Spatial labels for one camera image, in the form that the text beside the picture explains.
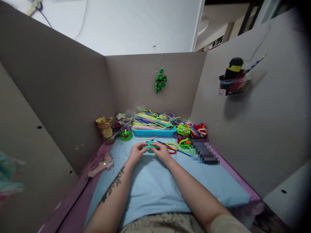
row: forearm tattoo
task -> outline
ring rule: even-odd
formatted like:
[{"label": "forearm tattoo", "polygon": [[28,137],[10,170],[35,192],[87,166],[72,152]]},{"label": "forearm tattoo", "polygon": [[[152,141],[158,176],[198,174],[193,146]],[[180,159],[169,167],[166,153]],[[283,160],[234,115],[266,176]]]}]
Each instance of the forearm tattoo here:
[{"label": "forearm tattoo", "polygon": [[122,174],[124,174],[124,169],[125,167],[123,166],[121,168],[121,170],[119,171],[119,173],[117,174],[116,178],[114,178],[113,182],[111,183],[111,185],[109,186],[109,188],[107,189],[106,193],[103,195],[103,198],[100,200],[99,203],[101,202],[105,202],[105,200],[107,199],[107,193],[109,194],[109,196],[111,195],[112,193],[112,188],[116,185],[118,186],[119,184],[121,184],[121,180],[120,180],[120,177],[122,176]]}]

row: clear plastic holder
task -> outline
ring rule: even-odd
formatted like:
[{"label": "clear plastic holder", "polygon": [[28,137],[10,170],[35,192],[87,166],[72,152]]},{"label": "clear plastic holder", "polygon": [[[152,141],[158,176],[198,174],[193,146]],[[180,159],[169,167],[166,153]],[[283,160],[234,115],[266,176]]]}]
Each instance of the clear plastic holder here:
[{"label": "clear plastic holder", "polygon": [[219,80],[219,95],[239,95],[242,94],[245,84],[251,79],[249,73],[246,73],[243,78]]}]

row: wire hook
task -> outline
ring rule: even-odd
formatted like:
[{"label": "wire hook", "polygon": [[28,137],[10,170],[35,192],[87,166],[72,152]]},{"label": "wire hook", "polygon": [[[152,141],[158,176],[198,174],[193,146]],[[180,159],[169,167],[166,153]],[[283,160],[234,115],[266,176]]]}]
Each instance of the wire hook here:
[{"label": "wire hook", "polygon": [[161,57],[160,57],[160,59],[159,59],[159,61],[158,61],[158,64],[156,65],[156,67],[155,67],[155,71],[156,72],[159,72],[160,70],[156,70],[156,68],[158,67],[158,65],[159,65],[159,63],[160,63],[160,61],[161,61],[161,58],[162,58],[162,53],[161,53]]}]

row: right hand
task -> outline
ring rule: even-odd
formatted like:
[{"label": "right hand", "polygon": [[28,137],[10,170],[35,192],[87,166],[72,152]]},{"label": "right hand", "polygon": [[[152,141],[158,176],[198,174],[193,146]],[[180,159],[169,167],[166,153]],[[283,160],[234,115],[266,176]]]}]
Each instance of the right hand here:
[{"label": "right hand", "polygon": [[157,146],[159,149],[156,149],[154,147],[151,148],[151,150],[159,157],[159,159],[167,165],[168,162],[172,161],[173,158],[170,155],[166,145],[163,145],[161,143],[150,143],[152,146]]}]

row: light blue cloth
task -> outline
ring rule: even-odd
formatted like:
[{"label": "light blue cloth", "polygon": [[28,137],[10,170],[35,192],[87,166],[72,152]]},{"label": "light blue cloth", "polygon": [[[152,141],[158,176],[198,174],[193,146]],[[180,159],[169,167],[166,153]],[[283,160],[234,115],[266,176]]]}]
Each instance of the light blue cloth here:
[{"label": "light blue cloth", "polygon": [[[171,142],[170,138],[156,139],[161,142]],[[114,167],[111,170],[104,170],[100,175],[85,225],[111,182],[128,159],[131,147],[140,141],[135,140],[135,136],[126,142],[121,141],[120,138],[116,139],[110,151]],[[249,203],[248,193],[221,165],[199,164],[198,161],[194,161],[193,158],[180,152],[173,154],[172,157],[203,184],[225,207],[230,208]],[[191,211],[165,164],[155,154],[145,153],[133,170],[129,197],[120,227],[144,215],[167,212]]]}]

